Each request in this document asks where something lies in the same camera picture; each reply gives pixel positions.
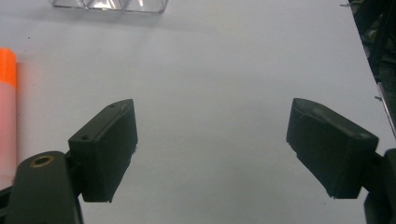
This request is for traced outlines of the clear plastic pen holder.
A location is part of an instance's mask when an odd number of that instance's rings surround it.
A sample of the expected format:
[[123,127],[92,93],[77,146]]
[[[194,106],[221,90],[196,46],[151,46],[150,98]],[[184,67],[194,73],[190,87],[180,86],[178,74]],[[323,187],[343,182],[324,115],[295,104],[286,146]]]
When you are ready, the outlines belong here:
[[52,7],[84,10],[163,13],[169,0],[48,0]]

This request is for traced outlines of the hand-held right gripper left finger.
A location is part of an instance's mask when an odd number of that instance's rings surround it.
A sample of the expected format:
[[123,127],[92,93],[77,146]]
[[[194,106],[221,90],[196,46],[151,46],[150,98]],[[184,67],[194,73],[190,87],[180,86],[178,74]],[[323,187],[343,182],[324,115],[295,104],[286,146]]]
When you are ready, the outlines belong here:
[[78,166],[85,202],[112,201],[137,143],[132,99],[106,106],[68,140],[69,158]]

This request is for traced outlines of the dark metal stand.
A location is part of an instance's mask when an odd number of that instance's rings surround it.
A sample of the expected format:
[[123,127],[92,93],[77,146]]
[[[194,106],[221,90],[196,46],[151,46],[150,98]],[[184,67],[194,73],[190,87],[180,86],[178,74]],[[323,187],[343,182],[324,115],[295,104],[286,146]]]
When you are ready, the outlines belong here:
[[396,0],[347,0],[396,137]]

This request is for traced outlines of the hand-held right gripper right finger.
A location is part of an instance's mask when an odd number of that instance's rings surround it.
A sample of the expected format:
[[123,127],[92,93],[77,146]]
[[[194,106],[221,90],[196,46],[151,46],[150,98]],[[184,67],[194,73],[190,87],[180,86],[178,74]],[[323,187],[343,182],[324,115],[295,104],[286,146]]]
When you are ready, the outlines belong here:
[[303,98],[292,101],[286,140],[299,161],[337,199],[355,199],[363,167],[378,137],[329,107]]

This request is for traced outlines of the orange highlighter pen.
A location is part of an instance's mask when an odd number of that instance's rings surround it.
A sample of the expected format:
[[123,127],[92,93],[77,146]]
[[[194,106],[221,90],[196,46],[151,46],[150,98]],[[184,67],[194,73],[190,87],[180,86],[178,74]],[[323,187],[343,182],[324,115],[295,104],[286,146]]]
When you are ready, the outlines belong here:
[[17,169],[17,60],[0,48],[0,190],[12,185]]

